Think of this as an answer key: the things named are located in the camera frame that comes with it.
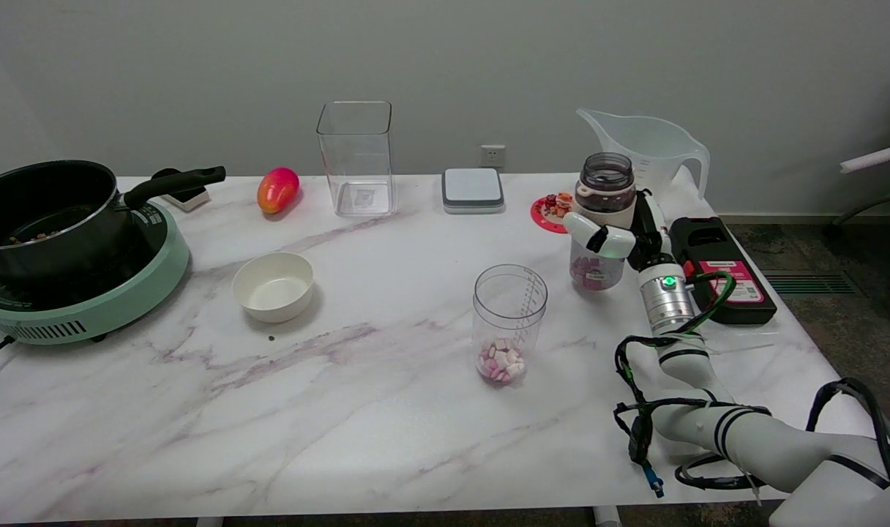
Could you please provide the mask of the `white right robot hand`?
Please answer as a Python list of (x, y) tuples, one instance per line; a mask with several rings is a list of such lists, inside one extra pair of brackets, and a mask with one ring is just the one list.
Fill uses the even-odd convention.
[(650, 190), (635, 196), (635, 213), (629, 227), (598, 225), (588, 217), (569, 212), (563, 219), (566, 232), (583, 249), (608, 259), (626, 259), (637, 272), (650, 268), (680, 273), (665, 215)]

